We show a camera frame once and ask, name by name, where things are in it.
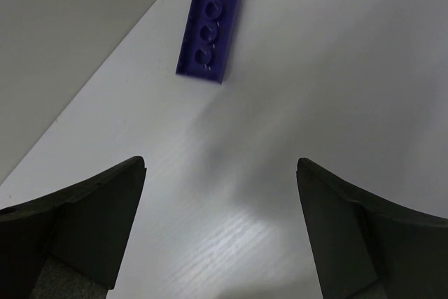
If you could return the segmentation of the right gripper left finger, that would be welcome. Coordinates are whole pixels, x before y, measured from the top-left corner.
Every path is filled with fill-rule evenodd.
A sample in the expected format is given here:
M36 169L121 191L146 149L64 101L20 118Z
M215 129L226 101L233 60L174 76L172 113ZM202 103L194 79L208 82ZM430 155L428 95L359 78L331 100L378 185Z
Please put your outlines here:
M114 289L143 192L134 156L1 210L2 298L94 298Z

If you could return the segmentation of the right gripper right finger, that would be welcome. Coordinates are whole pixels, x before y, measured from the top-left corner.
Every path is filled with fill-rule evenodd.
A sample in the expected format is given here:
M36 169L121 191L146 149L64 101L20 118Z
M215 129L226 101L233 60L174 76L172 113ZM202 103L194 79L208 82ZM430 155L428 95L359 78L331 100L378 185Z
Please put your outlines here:
M446 298L447 220L359 188L308 158L297 186L324 298Z

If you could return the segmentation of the purple lego piece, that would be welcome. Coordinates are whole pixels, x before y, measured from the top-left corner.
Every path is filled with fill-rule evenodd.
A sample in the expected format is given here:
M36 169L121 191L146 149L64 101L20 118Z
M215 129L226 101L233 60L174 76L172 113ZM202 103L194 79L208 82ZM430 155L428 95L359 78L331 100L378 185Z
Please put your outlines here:
M222 83L241 0L192 0L176 74Z

